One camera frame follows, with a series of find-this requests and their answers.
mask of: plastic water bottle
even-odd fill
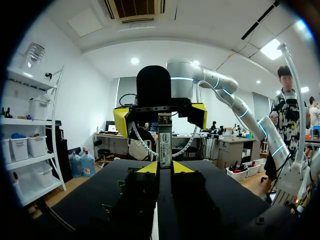
[[[84,175],[84,171],[82,169],[81,157],[76,154],[76,151],[72,151],[72,156],[70,158],[70,166],[72,176],[74,178],[78,178]]]
[[[96,173],[95,169],[95,158],[88,154],[88,151],[85,151],[85,154],[81,157],[83,175],[91,177]]]
[[[82,148],[82,151],[79,152],[79,156],[82,157],[85,154],[86,154],[86,148],[84,147],[84,148]]]

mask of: ceiling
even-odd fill
[[[165,66],[176,57],[216,69],[230,53],[247,45],[218,71],[234,77],[248,91],[273,98],[280,88],[277,69],[286,63],[283,57],[270,60],[259,49],[276,37],[287,43],[301,85],[310,89],[305,99],[314,96],[320,101],[319,62],[309,42],[296,31],[297,18],[281,5],[241,40],[274,1],[167,0],[165,12],[154,21],[131,24],[111,19],[101,2],[57,0],[46,14],[108,78],[135,76],[141,67]],[[140,64],[132,65],[132,57],[139,58]]]

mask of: black stool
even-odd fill
[[[93,145],[95,147],[98,147],[100,145],[102,145],[102,141],[99,139],[99,140],[96,140]],[[109,149],[98,149],[98,155],[102,155],[103,156],[103,163],[99,163],[99,167],[100,168],[103,168],[105,165],[106,165],[106,157],[108,157],[110,155],[110,150]]]

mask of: wooden floor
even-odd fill
[[[101,170],[101,168],[97,167],[97,164],[96,164],[95,170],[98,172]],[[247,177],[245,180],[241,181],[240,184],[245,188],[249,189],[255,195],[257,195],[261,187],[260,179],[262,177],[266,177],[265,172],[257,173],[254,176]],[[87,177],[87,176],[73,178],[70,181],[65,183],[66,191],[64,191],[63,187],[60,186],[54,189],[53,191],[47,193],[46,195],[43,196],[46,204],[49,207],[54,206],[66,195],[71,193],[75,188],[83,184],[89,178],[90,177]],[[30,203],[28,206],[26,206],[26,208],[28,208],[28,211],[31,213],[33,218],[37,218],[42,214],[41,211],[36,208],[34,203]]]

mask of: laptop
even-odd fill
[[[118,131],[116,129],[116,125],[108,125],[108,131],[105,132],[106,134],[113,134],[113,135],[117,135]]]

